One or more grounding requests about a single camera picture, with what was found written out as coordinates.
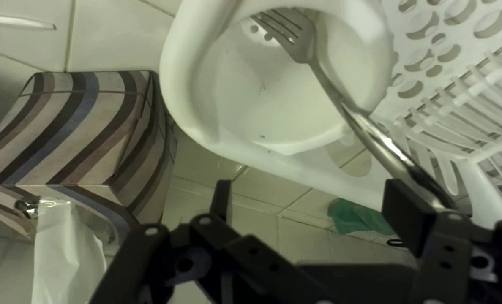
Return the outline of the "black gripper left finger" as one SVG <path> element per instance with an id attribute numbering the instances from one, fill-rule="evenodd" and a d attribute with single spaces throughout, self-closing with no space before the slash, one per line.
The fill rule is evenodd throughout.
<path id="1" fill-rule="evenodd" d="M 342 304 L 323 280 L 229 223 L 234 182 L 220 179 L 210 207 L 174 229 L 131 224 L 88 304 L 168 304 L 195 282 L 213 304 Z"/>

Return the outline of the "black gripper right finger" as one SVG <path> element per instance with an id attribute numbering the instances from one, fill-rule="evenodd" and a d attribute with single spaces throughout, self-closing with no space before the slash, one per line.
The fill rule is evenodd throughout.
<path id="1" fill-rule="evenodd" d="M 502 304 L 502 219 L 492 228 L 438 211 L 389 179 L 382 214 L 420 260 L 413 304 Z"/>

